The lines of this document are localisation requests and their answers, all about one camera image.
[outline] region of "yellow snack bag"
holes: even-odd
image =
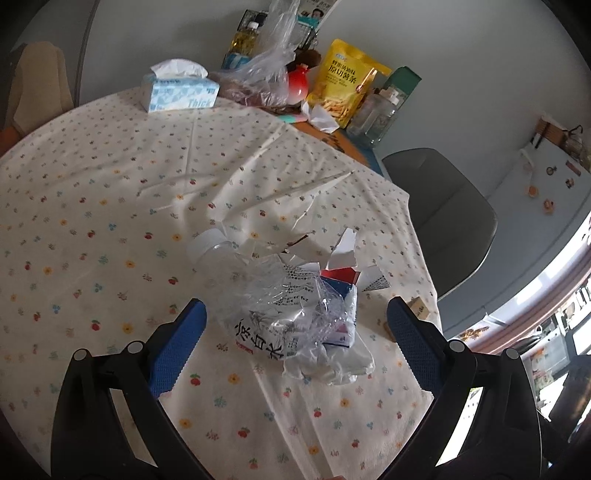
[[[337,38],[324,57],[314,89],[306,100],[310,106],[321,104],[344,128],[378,72],[387,76],[392,70]]]

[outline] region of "tissue box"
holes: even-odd
[[[142,81],[141,102],[148,112],[209,108],[213,107],[219,88],[216,82],[209,79],[159,79],[149,73]]]

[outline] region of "chair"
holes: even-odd
[[[51,43],[21,45],[4,67],[9,71],[0,75],[0,157],[21,138],[74,107],[63,52]]]
[[[496,214],[476,187],[436,150],[393,153],[383,164],[392,182],[410,195],[411,220],[441,299],[484,262],[495,236]]]

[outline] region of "chair backrest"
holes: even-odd
[[[411,220],[442,298],[484,262],[496,232],[495,211],[436,150],[405,150],[383,163],[392,182],[410,195]]]

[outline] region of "floral tablecloth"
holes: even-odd
[[[309,233],[307,260],[323,262],[350,227],[359,265],[378,264],[392,285],[359,298],[372,375],[340,387],[282,377],[210,322],[160,401],[215,478],[376,478],[432,400],[382,328],[393,295],[421,296],[439,325],[407,194],[260,110],[218,99],[149,115],[137,95],[77,108],[0,159],[2,412],[48,470],[72,353],[119,352],[174,320],[195,296],[188,241],[212,226],[235,248]]]

